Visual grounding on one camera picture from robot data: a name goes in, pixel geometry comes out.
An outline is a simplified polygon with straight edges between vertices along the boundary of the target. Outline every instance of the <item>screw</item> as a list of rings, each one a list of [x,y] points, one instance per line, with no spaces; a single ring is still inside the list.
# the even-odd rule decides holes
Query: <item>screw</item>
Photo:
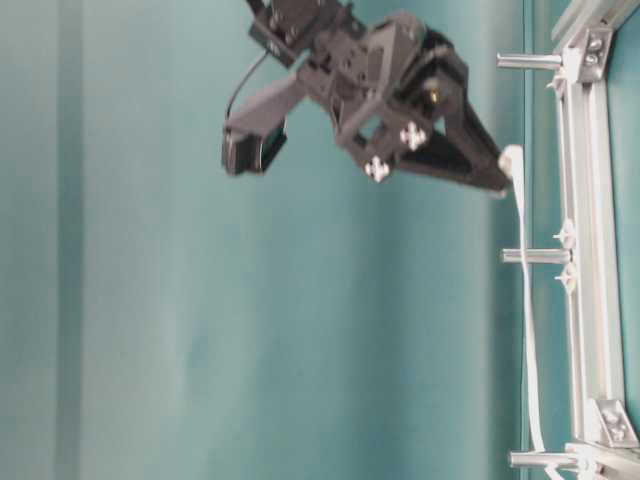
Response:
[[[438,102],[440,102],[440,91],[439,90],[428,90],[428,94],[429,94],[429,99],[431,100],[431,103],[438,104]]]
[[[612,428],[611,436],[616,442],[622,442],[627,436],[627,427],[625,425],[620,425],[619,427]]]
[[[600,50],[602,50],[603,45],[604,41],[601,38],[593,37],[589,42],[587,50],[589,50],[590,52],[599,52]]]
[[[609,425],[615,426],[620,423],[620,415],[611,410],[605,410],[604,412],[602,412],[602,417],[604,418],[604,421]]]
[[[600,59],[595,53],[590,53],[584,58],[584,63],[589,67],[597,65],[598,62],[600,62]]]

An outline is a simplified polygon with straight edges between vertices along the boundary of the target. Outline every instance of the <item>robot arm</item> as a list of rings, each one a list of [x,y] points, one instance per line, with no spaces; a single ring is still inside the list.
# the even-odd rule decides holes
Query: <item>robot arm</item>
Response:
[[[509,185],[469,103],[468,67],[443,35],[405,12],[367,29],[338,0],[247,1],[251,36],[273,57],[288,68],[309,55],[228,117],[230,174],[264,172],[286,141],[285,116],[309,96],[329,114],[338,146],[376,182],[400,169],[495,191]]]

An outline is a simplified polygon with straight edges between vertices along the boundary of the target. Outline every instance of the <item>bolt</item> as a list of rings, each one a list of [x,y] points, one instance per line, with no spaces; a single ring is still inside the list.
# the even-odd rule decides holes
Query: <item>bolt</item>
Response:
[[[573,249],[576,246],[576,229],[573,226],[573,222],[570,219],[566,219],[564,224],[562,225],[562,230],[557,235],[554,235],[553,238],[560,240],[562,246],[567,250]]]
[[[620,423],[620,415],[611,410],[605,410],[604,412],[602,412],[602,417],[608,425],[614,426]]]
[[[427,141],[427,134],[418,127],[415,122],[409,122],[407,127],[400,132],[400,141],[415,152]]]
[[[391,168],[388,163],[380,160],[377,155],[371,159],[369,163],[364,166],[364,172],[373,179],[376,183],[381,183],[391,173]]]
[[[602,50],[603,45],[604,41],[601,38],[593,37],[589,42],[587,50],[589,50],[590,52],[599,52],[600,50]]]
[[[620,425],[619,427],[612,428],[611,436],[616,442],[622,442],[627,436],[627,427],[625,425]]]
[[[589,55],[587,55],[584,58],[584,63],[588,67],[593,67],[593,66],[597,65],[598,62],[600,62],[600,59],[598,58],[598,56],[595,53],[590,53]]]
[[[440,102],[440,91],[429,90],[429,99],[431,100],[431,103],[433,103],[434,105],[438,104],[438,102]]]
[[[562,285],[564,285],[567,295],[572,295],[578,284],[576,280],[576,267],[572,263],[568,263],[562,271],[562,275],[556,277],[556,280],[559,280]]]

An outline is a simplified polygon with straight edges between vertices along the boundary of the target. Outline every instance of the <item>cable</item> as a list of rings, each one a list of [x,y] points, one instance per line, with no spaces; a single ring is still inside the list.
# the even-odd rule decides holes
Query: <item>cable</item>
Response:
[[[229,100],[229,104],[227,105],[227,114],[225,116],[225,119],[228,119],[229,116],[231,115],[231,107],[233,107],[233,103],[236,101],[236,98],[238,97],[240,90],[242,90],[242,87],[245,86],[247,81],[251,78],[254,72],[258,69],[258,67],[262,64],[262,62],[265,61],[265,59],[268,56],[269,56],[269,51],[265,50],[264,53],[262,53],[260,57],[258,57],[256,61],[253,62],[253,64],[249,67],[249,70],[247,70],[247,73],[245,73],[242,80],[240,80],[240,83],[238,83],[238,85],[236,86],[236,89],[233,91],[233,95],[231,95],[231,99]]]
[[[525,221],[525,180],[524,157],[522,150],[518,155],[511,155],[511,171],[513,188],[515,190],[518,218],[520,220],[520,260],[524,277],[524,321],[525,321],[525,350],[527,364],[527,391],[529,428],[531,441],[536,452],[544,452],[544,440],[540,425],[540,388],[538,385],[538,357],[536,353],[536,330],[533,318],[533,301],[531,299],[531,272],[527,262],[527,234]],[[552,480],[563,480],[553,466],[545,468],[545,472]]]

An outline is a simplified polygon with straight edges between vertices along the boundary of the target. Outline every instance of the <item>bracket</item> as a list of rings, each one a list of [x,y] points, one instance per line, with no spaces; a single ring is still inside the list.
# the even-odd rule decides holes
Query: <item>bracket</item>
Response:
[[[638,437],[625,411],[606,71],[615,29],[640,0],[574,0],[550,55],[498,55],[503,68],[555,72],[564,225],[557,250],[529,263],[563,265],[570,352],[571,426],[564,454],[512,454],[515,467],[552,467],[581,480],[638,479]],[[503,260],[520,261],[505,250]]]

